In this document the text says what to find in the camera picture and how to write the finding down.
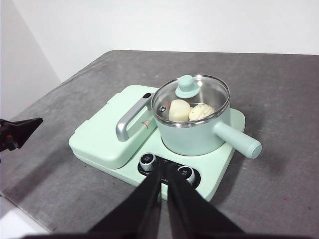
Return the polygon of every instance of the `black control panel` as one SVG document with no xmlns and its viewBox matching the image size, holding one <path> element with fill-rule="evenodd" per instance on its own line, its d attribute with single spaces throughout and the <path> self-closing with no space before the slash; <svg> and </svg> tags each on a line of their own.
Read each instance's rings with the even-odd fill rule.
<svg viewBox="0 0 319 239">
<path fill-rule="evenodd" d="M 194 188 L 198 187 L 200 183 L 200 174 L 196 169 L 175 163 L 152 153 L 145 153 L 140 157 L 138 171 L 139 173 L 148 176 L 153 168 L 161 166 L 161 182 L 168 185 L 167 169 L 170 165 L 176 168 L 176 170 L 179 171 L 185 180 L 187 180 Z"/>
</svg>

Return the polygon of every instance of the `mint green cooking appliance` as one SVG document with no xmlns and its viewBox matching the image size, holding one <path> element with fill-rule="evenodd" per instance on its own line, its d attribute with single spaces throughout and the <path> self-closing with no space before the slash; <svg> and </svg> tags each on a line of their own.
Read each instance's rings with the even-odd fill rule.
<svg viewBox="0 0 319 239">
<path fill-rule="evenodd" d="M 216 112 L 200 120 L 169 121 L 166 117 L 174 99 L 211 104 Z M 177 78 L 159 89 L 126 87 L 75 130 L 69 145 L 84 163 L 134 186 L 149 173 L 141 168 L 145 155 L 153 155 L 156 162 L 189 167 L 197 173 L 196 191 L 210 200 L 235 148 L 249 158 L 260 153 L 260 143 L 243 134 L 244 128 L 244 115 L 230 108 L 226 84 L 194 75 Z M 167 183 L 163 182 L 162 198 L 167 199 Z"/>
</svg>

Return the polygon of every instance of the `glass lid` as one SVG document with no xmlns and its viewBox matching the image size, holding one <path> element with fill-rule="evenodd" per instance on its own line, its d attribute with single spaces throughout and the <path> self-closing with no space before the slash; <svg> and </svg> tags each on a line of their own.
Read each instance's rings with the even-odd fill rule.
<svg viewBox="0 0 319 239">
<path fill-rule="evenodd" d="M 185 75 L 159 88 L 152 109 L 160 122 L 174 127 L 206 123 L 229 105 L 229 88 L 212 76 Z"/>
</svg>

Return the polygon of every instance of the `gray table surface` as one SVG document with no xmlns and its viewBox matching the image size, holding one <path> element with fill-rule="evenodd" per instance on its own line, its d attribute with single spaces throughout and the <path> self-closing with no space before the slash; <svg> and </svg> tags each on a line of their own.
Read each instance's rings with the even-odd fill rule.
<svg viewBox="0 0 319 239">
<path fill-rule="evenodd" d="M 126 86 L 160 87 L 184 74 L 223 79 L 232 107 L 246 116 L 245 132 L 263 144 L 256 160 L 234 154 L 211 203 L 247 232 L 317 237 L 314 55 L 107 52 L 14 118 L 44 122 L 22 149 L 2 153 L 1 192 L 49 231 L 87 231 L 134 187 L 78 160 L 68 139 Z M 159 238 L 171 238 L 166 201 Z"/>
</svg>

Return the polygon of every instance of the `mint green pot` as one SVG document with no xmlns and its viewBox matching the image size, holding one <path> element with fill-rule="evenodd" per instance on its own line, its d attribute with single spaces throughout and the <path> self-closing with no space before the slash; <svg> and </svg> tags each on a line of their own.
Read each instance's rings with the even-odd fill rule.
<svg viewBox="0 0 319 239">
<path fill-rule="evenodd" d="M 191 106 L 209 104 L 216 111 L 198 120 L 170 121 L 169 106 L 174 99 L 183 99 Z M 259 141 L 231 127 L 229 88 L 215 77 L 193 75 L 170 81 L 155 92 L 151 106 L 163 143 L 177 154 L 203 155 L 225 142 L 247 158 L 256 158 L 261 152 Z"/>
</svg>

